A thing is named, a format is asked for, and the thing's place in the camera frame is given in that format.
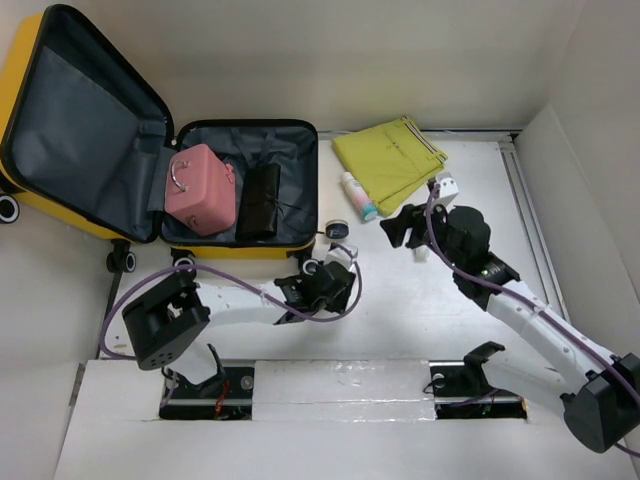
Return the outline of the white pink bottle teal cap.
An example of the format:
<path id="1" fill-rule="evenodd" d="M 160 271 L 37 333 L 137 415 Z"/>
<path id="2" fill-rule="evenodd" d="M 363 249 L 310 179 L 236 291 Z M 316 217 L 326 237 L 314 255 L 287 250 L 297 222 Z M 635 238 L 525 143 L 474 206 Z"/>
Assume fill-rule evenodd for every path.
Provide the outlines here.
<path id="1" fill-rule="evenodd" d="M 340 177 L 341 185 L 364 222 L 372 221 L 377 216 L 377 209 L 363 187 L 350 172 Z"/>

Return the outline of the small black round jar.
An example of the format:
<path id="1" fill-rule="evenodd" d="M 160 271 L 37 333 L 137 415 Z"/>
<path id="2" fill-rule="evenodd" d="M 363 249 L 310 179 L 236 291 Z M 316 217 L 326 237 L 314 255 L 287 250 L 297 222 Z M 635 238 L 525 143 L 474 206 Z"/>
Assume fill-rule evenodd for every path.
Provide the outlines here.
<path id="1" fill-rule="evenodd" d="M 346 221 L 334 219 L 326 223 L 324 233 L 332 241 L 344 240 L 349 236 L 350 227 Z"/>

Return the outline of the yellow-green shirt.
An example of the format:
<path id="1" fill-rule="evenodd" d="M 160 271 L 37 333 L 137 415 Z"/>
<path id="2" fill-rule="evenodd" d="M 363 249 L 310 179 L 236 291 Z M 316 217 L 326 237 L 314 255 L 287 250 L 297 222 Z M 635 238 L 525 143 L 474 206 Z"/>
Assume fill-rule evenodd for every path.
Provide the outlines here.
<path id="1" fill-rule="evenodd" d="M 448 159 L 409 116 L 338 136 L 332 146 L 383 217 L 441 172 Z"/>

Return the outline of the black pouch with strings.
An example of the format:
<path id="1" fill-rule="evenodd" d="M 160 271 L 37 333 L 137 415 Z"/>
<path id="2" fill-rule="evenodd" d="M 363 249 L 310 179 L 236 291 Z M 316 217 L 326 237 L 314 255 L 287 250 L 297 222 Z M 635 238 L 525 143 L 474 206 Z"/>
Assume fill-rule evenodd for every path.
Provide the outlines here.
<path id="1" fill-rule="evenodd" d="M 278 235 L 280 224 L 302 233 L 286 220 L 284 209 L 305 216 L 310 213 L 279 198 L 280 179 L 281 166 L 278 164 L 265 164 L 246 171 L 235 227 L 236 241 L 270 240 Z"/>

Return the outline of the pink case with metal handle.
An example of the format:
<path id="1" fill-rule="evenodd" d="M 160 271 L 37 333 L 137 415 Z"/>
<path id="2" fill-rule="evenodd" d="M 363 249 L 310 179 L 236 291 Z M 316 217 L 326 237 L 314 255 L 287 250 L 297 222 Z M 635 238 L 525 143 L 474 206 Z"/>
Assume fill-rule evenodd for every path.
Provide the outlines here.
<path id="1" fill-rule="evenodd" d="M 206 145 L 176 153 L 167 172 L 165 212 L 199 236 L 225 231 L 236 222 L 236 180 Z"/>

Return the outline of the yellow hard-shell suitcase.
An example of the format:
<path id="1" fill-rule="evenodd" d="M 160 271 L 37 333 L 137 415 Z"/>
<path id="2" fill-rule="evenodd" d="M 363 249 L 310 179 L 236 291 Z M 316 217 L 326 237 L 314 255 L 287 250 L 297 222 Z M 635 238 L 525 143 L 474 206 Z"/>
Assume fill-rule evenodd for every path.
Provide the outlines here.
<path id="1" fill-rule="evenodd" d="M 165 212 L 169 162 L 206 144 L 236 178 L 239 212 L 249 168 L 281 166 L 286 220 L 266 241 L 229 229 L 199 236 Z M 200 120 L 176 129 L 163 99 L 79 10 L 55 4 L 25 18 L 1 71 L 1 187 L 20 202 L 112 242 L 120 269 L 132 243 L 196 258 L 302 257 L 315 242 L 319 139 L 298 119 Z"/>

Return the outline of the white tube with blue logo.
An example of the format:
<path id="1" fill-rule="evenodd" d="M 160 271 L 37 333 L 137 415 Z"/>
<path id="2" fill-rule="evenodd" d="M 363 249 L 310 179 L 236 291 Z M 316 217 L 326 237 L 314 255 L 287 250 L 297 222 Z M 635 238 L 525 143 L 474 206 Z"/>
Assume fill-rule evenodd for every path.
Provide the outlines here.
<path id="1" fill-rule="evenodd" d="M 427 246 L 422 245 L 417 247 L 413 251 L 413 253 L 414 253 L 414 259 L 417 262 L 426 262 L 430 254 L 430 250 Z"/>

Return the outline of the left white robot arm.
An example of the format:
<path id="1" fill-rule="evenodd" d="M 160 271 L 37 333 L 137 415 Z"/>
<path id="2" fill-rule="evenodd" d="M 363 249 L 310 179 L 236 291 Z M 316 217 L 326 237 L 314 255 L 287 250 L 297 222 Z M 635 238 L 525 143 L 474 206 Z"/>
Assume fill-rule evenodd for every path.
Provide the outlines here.
<path id="1" fill-rule="evenodd" d="M 346 316 L 358 280 L 356 267 L 322 262 L 311 274 L 216 287 L 213 303 L 205 305 L 195 276 L 177 270 L 126 305 L 122 316 L 140 370 L 167 369 L 178 383 L 208 397 L 220 390 L 227 374 L 207 329 L 336 321 Z"/>

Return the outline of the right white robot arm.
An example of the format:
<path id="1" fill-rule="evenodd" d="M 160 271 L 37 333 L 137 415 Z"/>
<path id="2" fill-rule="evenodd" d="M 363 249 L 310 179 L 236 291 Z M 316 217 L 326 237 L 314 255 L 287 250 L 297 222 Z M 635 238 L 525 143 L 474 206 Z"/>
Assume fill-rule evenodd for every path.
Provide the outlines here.
<path id="1" fill-rule="evenodd" d="M 452 271 L 458 290 L 502 321 L 550 365 L 549 374 L 497 370 L 489 361 L 504 346 L 487 342 L 469 352 L 462 381 L 473 393 L 519 393 L 558 411 L 587 449 L 604 453 L 639 425 L 639 358 L 618 355 L 564 321 L 519 273 L 490 250 L 491 228 L 468 206 L 412 205 L 381 221 L 392 247 L 425 246 Z"/>

